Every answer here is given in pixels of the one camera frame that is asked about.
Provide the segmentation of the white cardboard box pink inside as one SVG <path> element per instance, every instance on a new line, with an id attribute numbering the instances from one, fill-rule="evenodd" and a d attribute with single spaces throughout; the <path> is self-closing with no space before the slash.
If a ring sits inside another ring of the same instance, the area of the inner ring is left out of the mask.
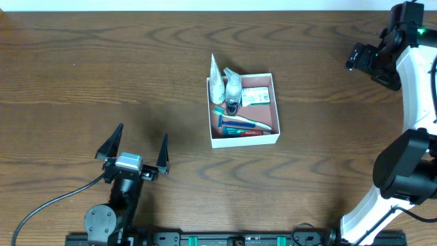
<path id="1" fill-rule="evenodd" d="M 239 146 L 255 146 L 263 144 L 275 144 L 281 134 L 279 125 L 279 116 L 277 110 L 277 102 L 274 91 L 274 83 L 271 73 L 264 74 L 246 74 L 242 75 L 243 87 L 262 87 L 267 86 L 269 90 L 270 104 L 269 105 L 255 105 L 242 107 L 238 110 L 237 115 L 244 118 L 255 120 L 267 124 L 272 127 L 272 130 L 266 130 L 260 127 L 256 127 L 255 130 L 270 132 L 269 135 L 259 136 L 247 136 L 247 137 L 234 137 L 224 138 L 223 128 L 218 127 L 219 116 L 212 112 L 215 104 L 209 100 L 209 86 L 210 79 L 207 78 L 206 91 L 207 91 L 207 103 L 208 103 L 208 119 L 209 119 L 209 134 L 212 148 L 228 148 Z"/>

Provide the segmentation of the white hair product tube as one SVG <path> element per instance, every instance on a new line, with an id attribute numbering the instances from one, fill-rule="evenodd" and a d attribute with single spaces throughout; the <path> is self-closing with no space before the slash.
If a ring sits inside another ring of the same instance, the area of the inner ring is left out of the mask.
<path id="1" fill-rule="evenodd" d="M 215 105 L 225 101 L 225 84 L 213 54 L 211 54 L 209 98 Z"/>

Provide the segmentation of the green toothpaste tube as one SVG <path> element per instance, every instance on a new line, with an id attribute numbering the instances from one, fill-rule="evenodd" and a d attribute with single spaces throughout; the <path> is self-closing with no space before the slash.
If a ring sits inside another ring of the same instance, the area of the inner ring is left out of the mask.
<path id="1" fill-rule="evenodd" d="M 223 128 L 224 138 L 252 137 L 252 136 L 262 136 L 262 135 L 270 135 L 270 132 L 253 130 L 253 129 L 244 129 L 244 128 L 232 128 L 232 127 Z"/>

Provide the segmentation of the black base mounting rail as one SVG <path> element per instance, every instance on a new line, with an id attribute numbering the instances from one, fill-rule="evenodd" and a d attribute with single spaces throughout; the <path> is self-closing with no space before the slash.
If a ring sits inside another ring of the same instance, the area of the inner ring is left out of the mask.
<path id="1" fill-rule="evenodd" d="M 142 246 L 317 246 L 348 245 L 331 230 L 299 229 L 289 234 L 189 234 L 179 232 L 157 232 L 145 236 L 128 236 L 114 245 Z"/>

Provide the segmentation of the blue disposable razor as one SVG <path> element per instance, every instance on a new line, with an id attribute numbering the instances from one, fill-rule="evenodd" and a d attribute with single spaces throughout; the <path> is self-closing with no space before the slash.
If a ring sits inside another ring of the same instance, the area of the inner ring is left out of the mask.
<path id="1" fill-rule="evenodd" d="M 246 128 L 255 128 L 255 124 L 248 122 L 236 122 L 236 121 L 224 121 L 223 116 L 218 117 L 218 127 L 221 128 L 223 125 L 225 126 L 240 126 Z"/>

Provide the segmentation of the green white soap box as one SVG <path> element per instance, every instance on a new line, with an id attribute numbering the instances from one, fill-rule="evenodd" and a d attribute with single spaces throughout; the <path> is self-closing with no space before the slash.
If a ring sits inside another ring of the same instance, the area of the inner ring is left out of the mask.
<path id="1" fill-rule="evenodd" d="M 242 89 L 241 103 L 243 107 L 268 105 L 270 94 L 268 87 L 246 87 Z"/>

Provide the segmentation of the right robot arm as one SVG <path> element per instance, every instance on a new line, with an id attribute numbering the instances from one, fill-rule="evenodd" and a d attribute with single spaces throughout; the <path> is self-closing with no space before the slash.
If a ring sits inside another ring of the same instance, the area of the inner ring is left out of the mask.
<path id="1" fill-rule="evenodd" d="M 378 46 L 356 44 L 345 67 L 402 92 L 402 133 L 377 156 L 369 192 L 341 218 L 344 245 L 399 245 L 381 231 L 399 214 L 436 199 L 436 30 L 400 22 L 380 37 Z"/>

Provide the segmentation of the clear pump bottle blue liquid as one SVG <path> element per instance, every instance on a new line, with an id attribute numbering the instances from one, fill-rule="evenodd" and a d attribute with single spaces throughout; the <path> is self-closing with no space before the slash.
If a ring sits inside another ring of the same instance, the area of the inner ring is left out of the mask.
<path id="1" fill-rule="evenodd" d="M 224 69 L 227 77 L 225 104 L 228 115 L 236 115 L 242 98 L 242 78 L 229 68 Z"/>

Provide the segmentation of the green white toothbrush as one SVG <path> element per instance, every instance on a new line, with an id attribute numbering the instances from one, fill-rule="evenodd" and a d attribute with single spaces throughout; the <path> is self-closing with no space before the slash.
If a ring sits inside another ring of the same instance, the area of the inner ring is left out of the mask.
<path id="1" fill-rule="evenodd" d="M 229 118 L 229 119 L 232 119 L 232 120 L 239 120 L 241 122 L 254 124 L 256 126 L 262 127 L 264 129 L 267 129 L 267 130 L 272 130 L 272 127 L 267 125 L 267 124 L 264 124 L 264 123 L 261 123 L 261 122 L 257 122 L 255 120 L 250 120 L 250 119 L 244 118 L 244 117 L 239 116 L 239 115 L 227 115 L 225 113 L 225 110 L 223 108 L 221 108 L 221 107 L 214 107 L 212 109 L 212 112 L 217 114 L 217 115 L 221 115 L 221 116 L 223 116 L 225 118 Z"/>

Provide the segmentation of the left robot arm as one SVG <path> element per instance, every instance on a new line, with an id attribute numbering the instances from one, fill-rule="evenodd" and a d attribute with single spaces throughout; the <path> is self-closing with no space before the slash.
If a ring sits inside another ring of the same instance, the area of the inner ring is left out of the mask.
<path id="1" fill-rule="evenodd" d="M 88 245 L 123 245 L 133 241 L 124 236 L 131 230 L 145 181 L 169 173 L 168 135 L 165 135 L 155 166 L 143 164 L 143 157 L 119 153 L 123 124 L 99 147 L 95 158 L 104 161 L 102 179 L 111 184 L 109 201 L 91 207 L 84 218 Z"/>

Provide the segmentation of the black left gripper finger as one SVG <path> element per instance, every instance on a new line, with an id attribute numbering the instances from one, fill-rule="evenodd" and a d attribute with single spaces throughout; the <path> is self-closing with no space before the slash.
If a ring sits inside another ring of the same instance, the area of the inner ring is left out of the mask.
<path id="1" fill-rule="evenodd" d="M 168 134 L 165 134 L 160 147 L 160 152 L 156 162 L 158 171 L 162 174 L 169 173 L 169 155 L 168 155 Z"/>
<path id="2" fill-rule="evenodd" d="M 97 150 L 95 155 L 96 159 L 107 161 L 107 159 L 115 158 L 117 156 L 123 128 L 123 123 L 120 123 L 117 126 L 112 135 Z"/>

